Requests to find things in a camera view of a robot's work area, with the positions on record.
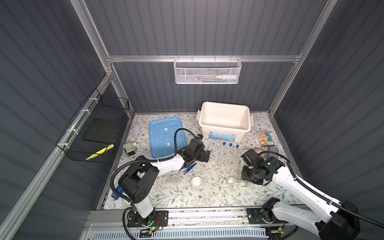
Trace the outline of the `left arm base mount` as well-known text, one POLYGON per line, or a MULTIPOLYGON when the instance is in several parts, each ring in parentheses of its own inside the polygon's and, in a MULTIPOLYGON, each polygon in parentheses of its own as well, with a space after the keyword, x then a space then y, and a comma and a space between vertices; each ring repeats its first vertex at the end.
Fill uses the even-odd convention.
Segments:
POLYGON ((127 216, 127 227, 129 228, 157 228, 166 227, 168 225, 169 211, 154 210, 147 217, 142 217, 139 213, 130 211, 127 216))

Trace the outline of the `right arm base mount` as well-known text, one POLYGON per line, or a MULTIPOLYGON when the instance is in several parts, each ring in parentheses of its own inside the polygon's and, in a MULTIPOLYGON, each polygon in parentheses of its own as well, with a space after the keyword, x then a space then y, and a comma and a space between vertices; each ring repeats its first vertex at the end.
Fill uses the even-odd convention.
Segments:
POLYGON ((284 221, 277 219, 271 208, 248 208, 246 209, 248 221, 256 224, 282 224, 284 221))

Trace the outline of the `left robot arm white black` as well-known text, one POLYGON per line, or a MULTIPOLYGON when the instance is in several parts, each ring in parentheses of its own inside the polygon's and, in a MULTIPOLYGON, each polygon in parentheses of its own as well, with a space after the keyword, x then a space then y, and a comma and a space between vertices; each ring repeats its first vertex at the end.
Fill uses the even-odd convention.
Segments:
POLYGON ((130 203, 143 220, 153 219, 155 209, 149 200, 149 193, 157 177, 173 171, 187 171, 197 162, 207 163, 211 151, 202 140, 193 138, 187 147, 177 149, 173 155, 150 160, 139 156, 135 161, 119 167, 111 178, 111 189, 116 195, 130 203))

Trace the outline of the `small white crucible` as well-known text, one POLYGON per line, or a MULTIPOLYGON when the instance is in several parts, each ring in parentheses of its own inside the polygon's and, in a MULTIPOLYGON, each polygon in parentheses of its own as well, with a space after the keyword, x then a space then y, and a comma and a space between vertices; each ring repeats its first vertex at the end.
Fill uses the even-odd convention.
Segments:
POLYGON ((234 177, 228 177, 227 178, 227 183, 229 185, 234 185, 236 183, 236 179, 234 177))

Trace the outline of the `clear plastic test tube rack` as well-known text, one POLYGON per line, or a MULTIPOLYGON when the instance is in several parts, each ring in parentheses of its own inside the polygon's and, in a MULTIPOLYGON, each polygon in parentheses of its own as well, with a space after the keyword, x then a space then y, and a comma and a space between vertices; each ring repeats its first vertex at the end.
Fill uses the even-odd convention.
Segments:
POLYGON ((224 177, 236 177, 240 171, 239 149, 236 146, 221 146, 215 155, 213 166, 224 177))

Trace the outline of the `white plastic storage bin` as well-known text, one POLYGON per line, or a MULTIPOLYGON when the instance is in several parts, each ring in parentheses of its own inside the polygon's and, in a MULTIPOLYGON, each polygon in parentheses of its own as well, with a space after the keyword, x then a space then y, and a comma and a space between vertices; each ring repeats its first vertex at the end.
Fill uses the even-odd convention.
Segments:
POLYGON ((240 143, 254 125, 249 107, 216 102, 204 102, 196 120, 205 139, 227 143, 240 143))

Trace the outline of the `clear glass conical flask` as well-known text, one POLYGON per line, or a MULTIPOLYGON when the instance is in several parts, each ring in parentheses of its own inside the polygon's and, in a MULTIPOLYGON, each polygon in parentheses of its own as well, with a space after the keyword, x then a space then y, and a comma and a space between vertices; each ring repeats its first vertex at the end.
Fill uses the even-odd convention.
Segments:
POLYGON ((248 181, 246 181, 246 180, 242 180, 242 179, 239 180, 239 186, 240 186, 241 188, 246 188, 246 187, 248 187, 248 186, 249 186, 249 183, 250 183, 250 182, 248 182, 248 181))

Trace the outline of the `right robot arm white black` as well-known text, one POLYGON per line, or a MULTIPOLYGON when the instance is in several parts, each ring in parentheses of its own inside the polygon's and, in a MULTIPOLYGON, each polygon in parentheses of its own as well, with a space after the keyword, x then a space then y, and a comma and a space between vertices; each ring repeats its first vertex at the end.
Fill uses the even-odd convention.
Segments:
POLYGON ((241 179, 255 185, 274 183, 302 201, 308 210, 284 204, 278 198, 267 200, 257 216, 267 224, 277 221, 294 224, 322 240, 354 240, 361 231, 358 209, 351 202, 341 203, 317 190, 297 176, 290 162, 283 163, 279 153, 268 159, 250 149, 241 155, 245 165, 241 179))

